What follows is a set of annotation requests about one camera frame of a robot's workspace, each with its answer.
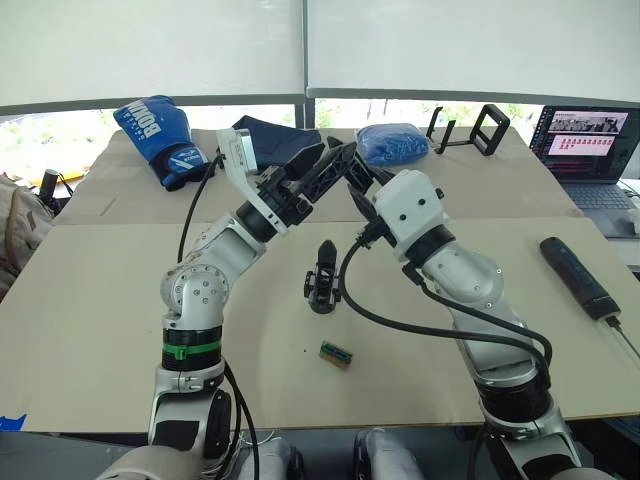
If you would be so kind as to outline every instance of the white roller shade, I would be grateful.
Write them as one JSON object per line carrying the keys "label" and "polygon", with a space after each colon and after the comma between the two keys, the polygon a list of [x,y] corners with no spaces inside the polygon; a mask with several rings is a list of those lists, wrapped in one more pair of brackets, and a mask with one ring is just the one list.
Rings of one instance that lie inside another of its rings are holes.
{"label": "white roller shade", "polygon": [[638,0],[308,2],[311,96],[640,102]]}
{"label": "white roller shade", "polygon": [[0,65],[0,109],[158,93],[301,96],[302,6],[299,0],[2,0]]}

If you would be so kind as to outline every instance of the window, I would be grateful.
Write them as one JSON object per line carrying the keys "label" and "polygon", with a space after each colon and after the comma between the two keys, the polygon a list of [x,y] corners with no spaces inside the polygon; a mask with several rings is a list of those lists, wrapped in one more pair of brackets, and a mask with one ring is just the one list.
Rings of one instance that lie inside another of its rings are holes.
{"label": "window", "polygon": [[[295,125],[293,105],[180,107],[191,128],[229,128],[243,115]],[[0,174],[39,183],[52,168],[66,178],[82,177],[119,130],[113,109],[0,117]]]}
{"label": "window", "polygon": [[[456,120],[456,126],[472,126],[484,103],[437,102],[424,100],[390,99],[330,99],[316,100],[316,127],[358,128],[376,123],[412,123],[417,127],[429,126],[436,107],[442,106],[437,127]],[[538,123],[543,105],[498,103],[497,107],[511,120],[528,145]]]}

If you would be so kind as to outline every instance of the blue plastic bag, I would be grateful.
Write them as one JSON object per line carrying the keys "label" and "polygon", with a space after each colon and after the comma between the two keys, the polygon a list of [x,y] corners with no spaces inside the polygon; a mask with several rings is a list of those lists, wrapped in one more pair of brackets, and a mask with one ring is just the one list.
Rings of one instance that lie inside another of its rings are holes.
{"label": "blue plastic bag", "polygon": [[376,167],[415,162],[429,151],[427,137],[410,123],[370,125],[356,138],[360,155]]}

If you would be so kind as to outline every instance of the blue tape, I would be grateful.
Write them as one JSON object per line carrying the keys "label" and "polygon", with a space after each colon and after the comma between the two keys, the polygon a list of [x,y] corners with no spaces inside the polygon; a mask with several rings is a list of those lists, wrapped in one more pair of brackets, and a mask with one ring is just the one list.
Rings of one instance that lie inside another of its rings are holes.
{"label": "blue tape", "polygon": [[19,432],[22,430],[22,426],[26,419],[26,413],[16,420],[12,420],[7,417],[0,417],[0,432]]}

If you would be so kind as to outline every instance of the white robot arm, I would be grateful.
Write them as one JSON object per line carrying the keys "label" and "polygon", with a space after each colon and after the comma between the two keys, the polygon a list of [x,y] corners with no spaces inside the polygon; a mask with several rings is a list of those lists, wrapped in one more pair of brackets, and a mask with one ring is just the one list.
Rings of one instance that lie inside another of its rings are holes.
{"label": "white robot arm", "polygon": [[[254,190],[246,178],[256,169],[247,132],[224,130],[218,139],[227,176],[248,200],[198,237],[194,249],[163,279],[161,294],[169,311],[162,320],[149,446],[133,450],[98,480],[196,479],[203,459],[224,455],[231,402],[220,388],[225,371],[220,342],[223,309],[234,283],[264,254],[273,236],[286,234],[309,215],[312,208],[301,195],[313,203],[343,176],[351,184],[364,184],[361,191],[373,177],[380,179],[354,164],[355,144],[339,145],[322,157],[324,147],[314,146],[285,167],[267,169]],[[448,218],[429,178],[403,171],[384,180],[372,212],[385,224],[398,260],[409,260],[442,297],[524,327],[504,297],[501,269],[464,249],[446,228]],[[458,330],[531,345],[529,338],[468,313],[452,310],[452,315]],[[535,479],[539,459],[548,467],[544,459],[550,457],[562,457],[558,471],[578,467],[568,429],[532,356],[508,345],[462,340],[460,347],[480,393],[488,445],[501,475]]]}

